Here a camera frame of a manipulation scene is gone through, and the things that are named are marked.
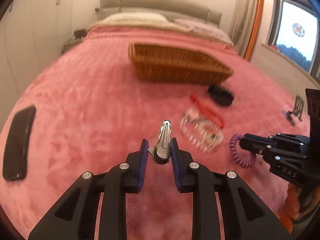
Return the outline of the right hand orange glove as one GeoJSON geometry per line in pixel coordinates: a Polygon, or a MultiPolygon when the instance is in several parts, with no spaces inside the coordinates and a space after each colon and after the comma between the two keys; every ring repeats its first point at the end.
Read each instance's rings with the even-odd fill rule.
{"type": "Polygon", "coordinates": [[[285,199],[285,203],[283,207],[283,212],[279,219],[289,233],[293,231],[293,221],[308,215],[319,203],[319,186],[318,186],[313,191],[313,197],[311,199],[310,206],[306,209],[306,211],[300,212],[298,190],[299,190],[298,187],[289,183],[288,189],[287,189],[287,197],[285,199]]]}

